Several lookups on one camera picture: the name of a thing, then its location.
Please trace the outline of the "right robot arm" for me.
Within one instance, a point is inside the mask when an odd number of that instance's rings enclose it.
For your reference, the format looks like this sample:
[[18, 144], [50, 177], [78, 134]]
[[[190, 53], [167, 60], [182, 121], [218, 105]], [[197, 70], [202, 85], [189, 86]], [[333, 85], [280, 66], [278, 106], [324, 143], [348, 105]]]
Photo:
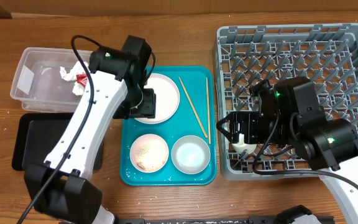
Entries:
[[[263, 80], [249, 87], [259, 99], [257, 111], [233, 111], [216, 124], [236, 145], [261, 144], [253, 173], [258, 175], [317, 175], [334, 196], [346, 222], [358, 223], [358, 133], [346, 119], [327, 120], [314, 83], [307, 77], [271, 85]], [[258, 170], [257, 163], [270, 144], [289, 145], [306, 160], [308, 169]]]

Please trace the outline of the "white cup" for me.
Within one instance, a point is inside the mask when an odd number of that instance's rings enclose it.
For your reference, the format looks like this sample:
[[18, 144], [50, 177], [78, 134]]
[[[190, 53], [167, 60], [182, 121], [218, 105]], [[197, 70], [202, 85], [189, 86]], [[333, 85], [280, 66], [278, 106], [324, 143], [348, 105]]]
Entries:
[[251, 154], [255, 151], [257, 145], [256, 144], [246, 144], [244, 142], [244, 135], [240, 134], [239, 142], [232, 143], [232, 147], [238, 154], [243, 154], [243, 153]]

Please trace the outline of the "grey bowl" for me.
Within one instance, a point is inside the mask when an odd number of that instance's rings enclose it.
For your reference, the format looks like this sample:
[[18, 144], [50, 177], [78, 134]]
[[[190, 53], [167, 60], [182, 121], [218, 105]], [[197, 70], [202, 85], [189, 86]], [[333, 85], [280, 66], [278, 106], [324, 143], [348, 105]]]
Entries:
[[201, 173], [207, 168], [210, 158], [208, 144], [198, 136], [183, 136], [172, 147], [173, 165], [184, 174]]

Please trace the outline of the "pile of rice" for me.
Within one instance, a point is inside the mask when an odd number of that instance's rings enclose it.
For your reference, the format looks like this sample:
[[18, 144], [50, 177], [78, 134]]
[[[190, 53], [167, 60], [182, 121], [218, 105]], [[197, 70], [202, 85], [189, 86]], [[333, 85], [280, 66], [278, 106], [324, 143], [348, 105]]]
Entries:
[[167, 149], [160, 141], [144, 143], [135, 152], [136, 164], [147, 172], [159, 170], [166, 163], [167, 157]]

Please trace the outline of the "red snack wrapper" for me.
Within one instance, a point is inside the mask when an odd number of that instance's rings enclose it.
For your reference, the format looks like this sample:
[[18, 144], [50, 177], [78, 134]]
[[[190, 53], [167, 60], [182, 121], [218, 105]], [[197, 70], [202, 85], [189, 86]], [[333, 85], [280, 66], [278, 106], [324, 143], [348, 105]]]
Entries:
[[76, 75], [76, 86], [81, 86], [82, 88], [85, 88], [87, 82], [88, 82], [88, 77], [85, 73]]

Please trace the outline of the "large white plate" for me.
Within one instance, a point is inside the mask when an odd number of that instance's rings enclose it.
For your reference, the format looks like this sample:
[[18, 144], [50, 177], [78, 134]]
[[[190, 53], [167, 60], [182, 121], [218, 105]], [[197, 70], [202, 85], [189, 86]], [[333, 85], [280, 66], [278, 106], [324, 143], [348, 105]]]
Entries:
[[147, 80], [146, 88], [156, 94], [155, 118], [136, 118], [144, 124], [159, 124], [170, 119], [180, 104], [180, 92], [175, 82], [162, 74], [153, 73]]

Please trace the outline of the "small pink plate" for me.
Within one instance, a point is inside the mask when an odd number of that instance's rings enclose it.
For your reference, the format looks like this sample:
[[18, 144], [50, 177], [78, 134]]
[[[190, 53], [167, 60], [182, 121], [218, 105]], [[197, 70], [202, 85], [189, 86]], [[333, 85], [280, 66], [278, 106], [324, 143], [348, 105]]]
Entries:
[[132, 165], [144, 173], [160, 170], [168, 161], [169, 147], [165, 140], [156, 134], [138, 137], [130, 148]]

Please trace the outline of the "white napkin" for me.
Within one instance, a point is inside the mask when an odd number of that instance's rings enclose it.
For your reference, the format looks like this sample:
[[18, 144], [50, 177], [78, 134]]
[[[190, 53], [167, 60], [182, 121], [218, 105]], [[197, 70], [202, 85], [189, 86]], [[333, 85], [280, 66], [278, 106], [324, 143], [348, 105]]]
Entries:
[[76, 96], [81, 96], [85, 92], [85, 88], [76, 86], [76, 75], [82, 73], [86, 74], [85, 69], [82, 67], [79, 61], [75, 63], [74, 67], [69, 72], [66, 71], [65, 67], [60, 67], [61, 78], [67, 82], [73, 82], [72, 92]]

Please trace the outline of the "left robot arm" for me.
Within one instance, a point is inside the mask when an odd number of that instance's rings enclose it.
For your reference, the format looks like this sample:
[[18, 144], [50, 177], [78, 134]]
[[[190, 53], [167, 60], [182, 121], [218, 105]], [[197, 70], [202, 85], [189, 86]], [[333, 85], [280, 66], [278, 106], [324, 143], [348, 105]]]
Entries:
[[121, 50], [99, 44], [87, 65], [74, 53], [86, 73], [85, 92], [43, 163], [25, 169], [31, 202], [19, 223], [31, 209], [68, 223], [118, 223], [90, 181], [99, 147], [112, 119], [155, 117], [156, 95], [145, 87], [155, 55], [145, 39], [130, 35]]

